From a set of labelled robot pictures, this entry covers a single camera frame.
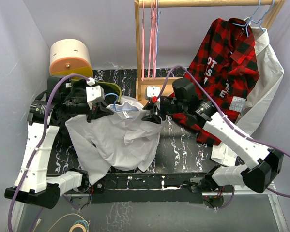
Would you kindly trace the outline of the blue wire hanger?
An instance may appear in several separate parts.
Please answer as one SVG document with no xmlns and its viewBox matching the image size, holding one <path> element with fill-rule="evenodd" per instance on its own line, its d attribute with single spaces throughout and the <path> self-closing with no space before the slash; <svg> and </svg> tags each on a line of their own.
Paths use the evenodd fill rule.
<svg viewBox="0 0 290 232">
<path fill-rule="evenodd" d="M 117 94 L 115 94 L 115 93 L 107 93 L 107 94 L 105 94 L 104 95 L 104 98 L 105 97 L 108 97 L 108 96 L 115 96 L 116 97 L 116 99 L 115 99 L 115 101 L 114 101 L 114 103 L 113 103 L 113 106 L 112 106 L 112 109 L 115 111 L 115 112 L 123 112 L 123 111 L 130 111 L 130 112 L 136 112 L 136 111 L 138 111 L 138 109 L 117 109 L 116 108 L 116 103 L 118 102 L 118 100 L 119 100 L 119 96 L 117 95 Z"/>
</svg>

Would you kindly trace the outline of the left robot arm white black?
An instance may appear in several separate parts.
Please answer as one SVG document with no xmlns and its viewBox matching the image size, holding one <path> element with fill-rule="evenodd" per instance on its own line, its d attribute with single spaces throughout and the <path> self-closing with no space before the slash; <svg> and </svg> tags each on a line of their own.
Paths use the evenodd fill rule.
<svg viewBox="0 0 290 232">
<path fill-rule="evenodd" d="M 86 170 L 72 168 L 54 178 L 47 177 L 53 143 L 70 143 L 65 122 L 73 116 L 84 115 L 85 120 L 107 116 L 110 111 L 106 98 L 89 107 L 86 90 L 100 87 L 105 94 L 122 95 L 120 86 L 96 81 L 79 74 L 68 77 L 50 76 L 47 88 L 32 102 L 28 114 L 28 137 L 23 162 L 13 186 L 5 190 L 5 198 L 15 202 L 52 209 L 61 195 L 69 191 L 88 193 L 92 189 Z"/>
</svg>

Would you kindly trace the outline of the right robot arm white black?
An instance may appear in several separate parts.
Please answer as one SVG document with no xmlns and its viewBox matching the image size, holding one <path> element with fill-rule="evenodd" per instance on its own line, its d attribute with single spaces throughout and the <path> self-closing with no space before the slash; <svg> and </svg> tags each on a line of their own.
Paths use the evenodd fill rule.
<svg viewBox="0 0 290 232">
<path fill-rule="evenodd" d="M 183 113 L 188 122 L 217 137 L 243 161 L 239 166 L 215 166 L 196 185 L 202 190 L 218 191 L 222 186 L 247 186 L 256 193 L 263 193 L 274 178 L 280 173 L 283 152 L 261 145 L 241 132 L 210 100 L 200 100 L 195 86 L 186 78 L 179 78 L 172 83 L 174 97 L 161 95 L 161 89 L 148 86 L 145 90 L 144 106 L 149 115 L 142 118 L 161 124 L 166 116 Z"/>
</svg>

